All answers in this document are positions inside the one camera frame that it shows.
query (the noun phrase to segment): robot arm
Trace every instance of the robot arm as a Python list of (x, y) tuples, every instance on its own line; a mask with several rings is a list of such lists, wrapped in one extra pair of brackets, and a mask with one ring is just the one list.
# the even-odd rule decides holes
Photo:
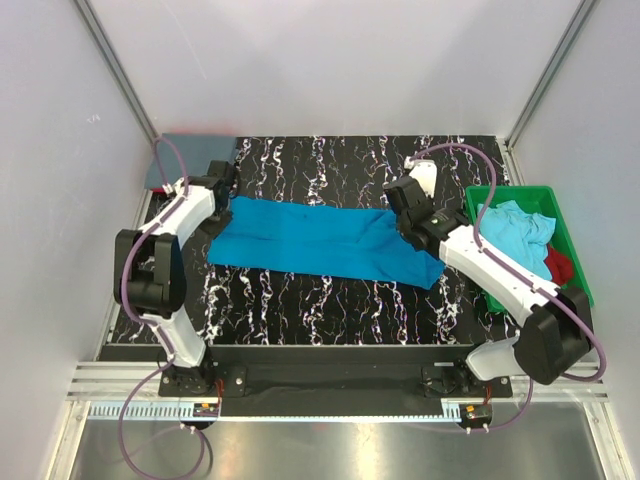
[(173, 368), (197, 385), (211, 382), (211, 368), (204, 341), (195, 332), (184, 308), (187, 292), (182, 247), (197, 228), (215, 238), (231, 220), (229, 188), (234, 169), (228, 162), (213, 161), (204, 177), (189, 179), (189, 194), (185, 195), (182, 179), (174, 185), (176, 197), (152, 221), (138, 230), (121, 230), (116, 236), (114, 296), (122, 303), (121, 281), (127, 257), (137, 239), (158, 223), (169, 209), (169, 218), (158, 227), (136, 253), (128, 272), (129, 303), (140, 318), (147, 322), (167, 354), (167, 342), (175, 351)]
[[(445, 264), (460, 270), (493, 295), (521, 327), (518, 337), (485, 343), (466, 359), (469, 370), (482, 381), (526, 373), (548, 385), (582, 358), (592, 345), (584, 333), (543, 295), (555, 294), (593, 330), (589, 299), (576, 287), (560, 289), (529, 272), (506, 255), (492, 253), (534, 285), (523, 284), (480, 249), (467, 219), (450, 209), (435, 210), (433, 193), (437, 168), (432, 161), (417, 161), (408, 176), (384, 187), (397, 215), (397, 228), (416, 250), (426, 250)], [(484, 245), (490, 245), (482, 239)]]

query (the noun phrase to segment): green bin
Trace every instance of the green bin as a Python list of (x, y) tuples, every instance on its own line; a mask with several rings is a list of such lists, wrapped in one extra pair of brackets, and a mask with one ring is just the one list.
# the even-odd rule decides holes
[[(475, 223), (478, 216), (478, 205), (485, 203), (489, 195), (488, 186), (476, 186), (467, 187), (467, 213), (471, 223)], [(567, 225), (564, 223), (562, 213), (560, 213), (560, 207), (556, 201), (556, 196), (553, 194), (553, 190), (550, 187), (496, 187), (496, 193), (493, 197), (490, 207), (495, 207), (509, 200), (515, 200), (520, 208), (527, 213), (540, 213), (545, 217), (556, 219), (556, 231), (551, 237), (551, 246), (558, 252), (569, 257), (573, 263), (574, 277), (568, 285), (575, 285), (580, 287), (589, 296), (589, 303), (593, 307), (593, 296), (587, 285), (587, 279), (584, 276), (582, 267), (580, 266), (580, 260), (576, 254), (576, 249), (571, 242), (571, 236)], [(490, 312), (504, 312), (505, 308), (495, 298), (485, 292), (487, 297), (487, 305)]]

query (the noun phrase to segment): blue towel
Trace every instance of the blue towel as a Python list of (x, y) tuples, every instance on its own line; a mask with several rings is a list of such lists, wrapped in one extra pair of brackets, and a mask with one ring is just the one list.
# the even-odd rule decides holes
[(551, 280), (544, 259), (555, 228), (555, 218), (525, 213), (515, 200), (488, 208), (480, 223), (480, 233), (489, 243), (545, 280)]
[(346, 209), (238, 197), (208, 261), (235, 267), (400, 282), (429, 289), (444, 264), (416, 252), (390, 210)]
[[(187, 167), (187, 173), (193, 177), (205, 175), (211, 160), (233, 162), (236, 157), (236, 137), (182, 133), (165, 133), (163, 136), (176, 146)], [(175, 183), (182, 176), (182, 170), (175, 153), (164, 142), (158, 144), (158, 158), (162, 162), (162, 169), (169, 183)], [(153, 162), (147, 171), (144, 188), (160, 187), (162, 187), (162, 175), (160, 175), (158, 164)]]

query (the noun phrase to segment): white wall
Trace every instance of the white wall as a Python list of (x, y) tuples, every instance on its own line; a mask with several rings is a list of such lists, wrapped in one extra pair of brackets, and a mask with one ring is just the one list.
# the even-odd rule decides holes
[(600, 2), (516, 156), (558, 196), (593, 290), (626, 447), (640, 472), (640, 3)]
[(92, 3), (159, 131), (506, 135), (580, 2)]
[(148, 144), (68, 0), (0, 5), (0, 477), (40, 478)]

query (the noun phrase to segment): black and white patterned surface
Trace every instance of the black and white patterned surface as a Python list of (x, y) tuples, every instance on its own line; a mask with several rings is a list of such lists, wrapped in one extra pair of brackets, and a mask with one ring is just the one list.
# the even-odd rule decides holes
[[(382, 185), (408, 155), (447, 141), (480, 148), (508, 182), (494, 137), (275, 137), (238, 139), (241, 194), (252, 198), (387, 208)], [(484, 162), (463, 150), (434, 153), (437, 208), (464, 208), (464, 189), (487, 184)], [(148, 219), (166, 198), (154, 194)], [(211, 239), (197, 231), (183, 249), (186, 309), (209, 344), (478, 343), (512, 336), (504, 314), (487, 312), (481, 290), (446, 268), (429, 291), (408, 285), (209, 265)], [(120, 313), (112, 343), (157, 343)]]

